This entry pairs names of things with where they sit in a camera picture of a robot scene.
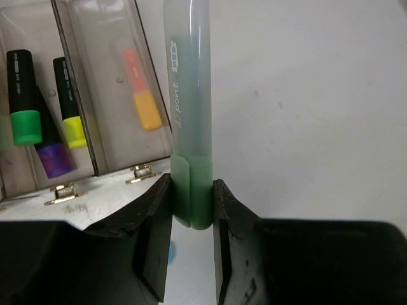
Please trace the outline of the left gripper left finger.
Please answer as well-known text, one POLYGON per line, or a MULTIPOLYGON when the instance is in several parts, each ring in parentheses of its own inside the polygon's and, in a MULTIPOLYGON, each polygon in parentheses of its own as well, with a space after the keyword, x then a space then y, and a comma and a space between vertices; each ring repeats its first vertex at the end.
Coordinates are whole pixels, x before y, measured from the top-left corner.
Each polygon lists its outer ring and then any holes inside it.
POLYGON ((2 304, 158 304, 172 230, 171 179, 84 230, 1 223, 2 304))

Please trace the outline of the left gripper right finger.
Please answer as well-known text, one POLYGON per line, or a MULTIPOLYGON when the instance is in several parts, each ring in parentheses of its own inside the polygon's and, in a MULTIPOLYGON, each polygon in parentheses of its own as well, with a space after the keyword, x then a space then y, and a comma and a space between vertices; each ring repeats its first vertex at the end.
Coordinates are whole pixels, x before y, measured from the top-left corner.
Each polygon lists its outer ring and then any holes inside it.
POLYGON ((405 304, 406 237, 388 222, 264 219, 213 186, 218 304, 405 304))

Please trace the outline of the clear blue highlighter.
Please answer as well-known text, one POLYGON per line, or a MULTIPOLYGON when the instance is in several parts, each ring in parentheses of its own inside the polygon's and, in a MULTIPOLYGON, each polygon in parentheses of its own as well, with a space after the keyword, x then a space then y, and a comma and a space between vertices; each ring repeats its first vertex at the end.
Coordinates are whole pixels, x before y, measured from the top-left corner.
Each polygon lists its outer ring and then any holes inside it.
POLYGON ((170 247, 169 247, 169 258, 168 258, 168 265, 171 265, 173 263, 175 256, 175 245, 174 242, 170 242, 170 247))

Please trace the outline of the black purple highlighter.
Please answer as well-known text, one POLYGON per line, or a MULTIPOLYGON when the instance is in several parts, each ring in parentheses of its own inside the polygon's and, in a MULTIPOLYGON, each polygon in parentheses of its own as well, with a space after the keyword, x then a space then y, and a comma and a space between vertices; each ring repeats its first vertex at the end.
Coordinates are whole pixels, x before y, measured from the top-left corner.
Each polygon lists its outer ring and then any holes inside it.
POLYGON ((42 142, 35 144, 34 148, 46 176, 53 179, 73 171, 74 165, 39 86, 36 86, 36 102, 41 120, 42 142))

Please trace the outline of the black yellow highlighter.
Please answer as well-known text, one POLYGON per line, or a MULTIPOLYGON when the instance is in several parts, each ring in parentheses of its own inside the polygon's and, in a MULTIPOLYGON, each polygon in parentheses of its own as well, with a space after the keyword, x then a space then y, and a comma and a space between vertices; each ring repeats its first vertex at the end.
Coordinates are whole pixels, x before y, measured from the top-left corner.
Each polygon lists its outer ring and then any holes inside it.
POLYGON ((68 146, 70 149, 84 148, 86 147, 85 133, 66 59, 54 58, 53 70, 68 146))

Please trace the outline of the clear orange highlighter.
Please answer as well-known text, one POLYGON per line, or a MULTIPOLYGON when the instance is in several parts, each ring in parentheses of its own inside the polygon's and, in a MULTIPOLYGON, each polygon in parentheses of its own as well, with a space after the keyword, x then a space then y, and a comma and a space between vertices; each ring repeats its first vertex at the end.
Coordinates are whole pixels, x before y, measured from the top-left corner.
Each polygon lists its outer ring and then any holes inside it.
POLYGON ((122 54, 127 81, 141 127, 146 131, 157 130, 162 127, 162 120, 139 54, 135 48, 125 48, 122 54))

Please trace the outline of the black green highlighter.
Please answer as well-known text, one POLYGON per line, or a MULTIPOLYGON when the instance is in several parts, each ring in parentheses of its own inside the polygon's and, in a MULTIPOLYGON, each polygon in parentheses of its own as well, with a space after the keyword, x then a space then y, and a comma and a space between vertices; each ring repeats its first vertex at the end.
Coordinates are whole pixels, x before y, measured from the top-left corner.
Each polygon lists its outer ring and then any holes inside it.
POLYGON ((42 133, 32 53, 28 50, 8 51, 6 63, 14 144, 16 146, 38 144, 42 141, 42 133))

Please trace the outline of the clear green highlighter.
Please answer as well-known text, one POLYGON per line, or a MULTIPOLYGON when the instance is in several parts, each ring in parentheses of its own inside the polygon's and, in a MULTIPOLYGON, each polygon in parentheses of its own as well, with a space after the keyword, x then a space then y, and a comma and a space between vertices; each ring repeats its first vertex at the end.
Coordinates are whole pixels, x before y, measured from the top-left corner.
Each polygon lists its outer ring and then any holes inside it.
POLYGON ((164 1, 173 152, 173 214, 184 226, 212 225, 212 98, 208 1, 164 1))

